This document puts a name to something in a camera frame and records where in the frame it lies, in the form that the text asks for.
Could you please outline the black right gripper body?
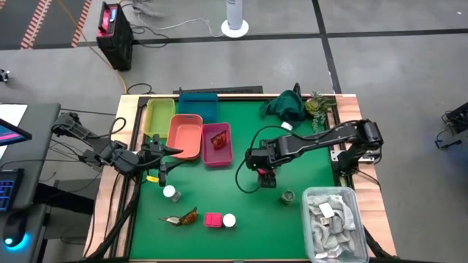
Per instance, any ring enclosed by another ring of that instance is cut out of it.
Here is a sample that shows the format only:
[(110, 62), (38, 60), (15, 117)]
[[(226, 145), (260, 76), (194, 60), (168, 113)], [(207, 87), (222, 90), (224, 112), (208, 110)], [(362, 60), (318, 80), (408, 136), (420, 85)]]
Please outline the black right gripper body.
[(273, 169), (282, 165), (277, 140), (261, 140), (258, 148), (245, 152), (246, 165), (251, 170)]

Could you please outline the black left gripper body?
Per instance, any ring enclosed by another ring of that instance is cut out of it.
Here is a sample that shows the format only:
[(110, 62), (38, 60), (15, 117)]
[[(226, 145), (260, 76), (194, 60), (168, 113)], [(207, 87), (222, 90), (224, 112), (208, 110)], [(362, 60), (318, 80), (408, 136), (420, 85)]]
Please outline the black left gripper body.
[(165, 141), (158, 134), (153, 137), (144, 136), (145, 141), (140, 146), (140, 171), (159, 169), (165, 156)]

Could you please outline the white-lid spice jar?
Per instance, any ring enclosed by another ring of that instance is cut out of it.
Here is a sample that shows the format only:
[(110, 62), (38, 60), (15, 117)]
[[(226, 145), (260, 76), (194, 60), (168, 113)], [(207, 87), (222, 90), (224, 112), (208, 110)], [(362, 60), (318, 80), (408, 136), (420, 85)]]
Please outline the white-lid spice jar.
[(177, 202), (181, 198), (181, 192), (172, 185), (165, 186), (163, 188), (163, 194), (164, 197), (169, 199), (171, 202)]

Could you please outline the green-lid glass spice jar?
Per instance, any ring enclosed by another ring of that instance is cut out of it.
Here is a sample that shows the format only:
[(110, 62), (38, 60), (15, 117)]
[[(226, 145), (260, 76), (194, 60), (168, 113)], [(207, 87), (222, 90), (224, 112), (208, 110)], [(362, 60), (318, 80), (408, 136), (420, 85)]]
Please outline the green-lid glass spice jar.
[(295, 192), (290, 189), (287, 189), (281, 194), (279, 200), (283, 205), (290, 205), (294, 201), (294, 199), (295, 199)]

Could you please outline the pink-lid spice jar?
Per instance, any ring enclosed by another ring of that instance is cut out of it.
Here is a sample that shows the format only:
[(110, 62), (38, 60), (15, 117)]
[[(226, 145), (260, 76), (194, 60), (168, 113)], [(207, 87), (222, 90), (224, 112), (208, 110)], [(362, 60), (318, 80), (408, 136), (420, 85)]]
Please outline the pink-lid spice jar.
[(223, 215), (221, 213), (206, 213), (203, 224), (206, 227), (220, 228), (223, 226)]

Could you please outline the orange plastic bin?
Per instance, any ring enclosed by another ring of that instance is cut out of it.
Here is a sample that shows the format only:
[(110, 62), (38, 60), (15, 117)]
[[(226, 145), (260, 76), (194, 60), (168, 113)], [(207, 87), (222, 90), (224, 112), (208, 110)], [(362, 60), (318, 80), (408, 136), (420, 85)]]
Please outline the orange plastic bin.
[(194, 160), (200, 155), (203, 119), (195, 114), (176, 114), (170, 120), (166, 146), (181, 150), (173, 158)]

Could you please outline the yellow-green plastic bin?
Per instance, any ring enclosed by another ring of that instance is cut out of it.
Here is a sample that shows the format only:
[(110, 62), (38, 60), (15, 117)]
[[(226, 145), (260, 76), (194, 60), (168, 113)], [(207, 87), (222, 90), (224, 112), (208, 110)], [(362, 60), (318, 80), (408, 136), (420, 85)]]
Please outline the yellow-green plastic bin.
[(167, 138), (170, 121), (175, 112), (173, 99), (149, 99), (146, 104), (143, 133), (149, 137), (158, 135), (160, 138)]

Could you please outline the green table mat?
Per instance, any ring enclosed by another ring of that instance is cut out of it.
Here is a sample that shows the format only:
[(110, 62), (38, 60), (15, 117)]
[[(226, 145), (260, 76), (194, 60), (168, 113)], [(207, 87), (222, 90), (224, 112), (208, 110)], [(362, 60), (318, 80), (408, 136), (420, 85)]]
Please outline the green table mat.
[[(177, 202), (164, 197), (155, 183), (144, 183), (129, 256), (143, 259), (305, 259), (301, 195), (312, 186), (332, 186), (328, 149), (309, 151), (276, 171), (276, 188), (258, 188), (257, 175), (242, 161), (246, 149), (261, 139), (282, 135), (279, 119), (259, 115), (259, 101), (219, 103), (218, 119), (229, 123), (233, 161), (227, 167), (207, 167), (201, 159), (182, 164), (167, 176), (181, 192)], [(290, 189), (295, 199), (280, 202)], [(197, 207), (190, 225), (173, 226), (160, 218), (184, 216)], [(232, 213), (236, 225), (206, 227), (206, 213)]]

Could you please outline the blue plastic bin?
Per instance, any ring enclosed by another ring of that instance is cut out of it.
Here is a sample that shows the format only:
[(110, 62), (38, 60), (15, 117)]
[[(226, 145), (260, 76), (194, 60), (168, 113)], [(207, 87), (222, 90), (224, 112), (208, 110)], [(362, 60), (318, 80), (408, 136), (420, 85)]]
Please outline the blue plastic bin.
[(179, 95), (178, 114), (199, 115), (204, 123), (217, 122), (219, 100), (215, 93), (185, 93)]

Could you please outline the black power strip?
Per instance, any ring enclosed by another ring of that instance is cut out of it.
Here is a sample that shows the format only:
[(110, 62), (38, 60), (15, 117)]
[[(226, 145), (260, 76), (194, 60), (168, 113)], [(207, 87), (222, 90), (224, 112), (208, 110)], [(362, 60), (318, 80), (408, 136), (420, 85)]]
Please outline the black power strip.
[(199, 89), (183, 89), (179, 87), (178, 90), (174, 90), (173, 94), (187, 94), (187, 93), (215, 93), (215, 94), (263, 94), (263, 87), (261, 85), (251, 86), (237, 86), (237, 87), (225, 87), (225, 88), (199, 88)]

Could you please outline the grey towel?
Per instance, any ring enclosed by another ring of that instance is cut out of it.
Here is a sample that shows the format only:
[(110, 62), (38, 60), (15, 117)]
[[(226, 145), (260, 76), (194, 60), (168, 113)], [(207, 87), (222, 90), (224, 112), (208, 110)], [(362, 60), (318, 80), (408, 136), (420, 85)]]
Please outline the grey towel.
[[(335, 215), (325, 218), (319, 205), (328, 202)], [(355, 217), (343, 196), (309, 195), (306, 198), (309, 209), (310, 226), (314, 239), (314, 252), (317, 259), (337, 258), (345, 251), (355, 252), (352, 234), (356, 230)]]

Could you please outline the clear plastic container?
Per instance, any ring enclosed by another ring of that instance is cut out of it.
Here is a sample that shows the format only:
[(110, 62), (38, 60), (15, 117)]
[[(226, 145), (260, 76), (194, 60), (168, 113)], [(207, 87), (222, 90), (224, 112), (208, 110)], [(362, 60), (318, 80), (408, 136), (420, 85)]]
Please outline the clear plastic container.
[[(310, 226), (309, 209), (306, 203), (306, 198), (309, 195), (340, 195), (343, 196), (344, 202), (350, 207), (355, 217), (356, 230), (352, 234), (355, 241), (355, 252), (343, 252), (337, 258), (317, 259), (314, 252), (314, 239), (312, 236), (312, 227)], [(311, 263), (369, 263), (369, 255), (366, 248), (366, 237), (361, 222), (361, 215), (358, 209), (358, 203), (355, 192), (348, 187), (310, 187), (302, 194), (302, 219), (303, 233), (306, 255)]]

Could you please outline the black and red case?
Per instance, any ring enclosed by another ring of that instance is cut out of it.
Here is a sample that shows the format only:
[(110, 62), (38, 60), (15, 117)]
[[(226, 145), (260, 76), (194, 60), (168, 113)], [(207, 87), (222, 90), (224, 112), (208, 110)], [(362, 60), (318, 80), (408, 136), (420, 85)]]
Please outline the black and red case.
[(120, 4), (102, 2), (96, 40), (113, 69), (131, 69), (134, 35)]

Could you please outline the computer monitor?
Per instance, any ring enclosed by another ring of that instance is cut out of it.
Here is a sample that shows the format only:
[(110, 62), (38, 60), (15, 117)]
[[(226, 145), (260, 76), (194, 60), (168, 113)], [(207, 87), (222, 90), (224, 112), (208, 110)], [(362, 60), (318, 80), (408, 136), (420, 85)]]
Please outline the computer monitor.
[(32, 139), (32, 135), (0, 118), (0, 146), (11, 145)]

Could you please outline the backlit black keyboard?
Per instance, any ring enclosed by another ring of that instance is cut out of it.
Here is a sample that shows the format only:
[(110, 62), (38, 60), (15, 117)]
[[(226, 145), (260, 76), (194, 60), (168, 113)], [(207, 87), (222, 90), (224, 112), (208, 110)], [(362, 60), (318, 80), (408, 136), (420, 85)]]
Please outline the backlit black keyboard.
[(0, 212), (12, 209), (24, 169), (0, 169)]

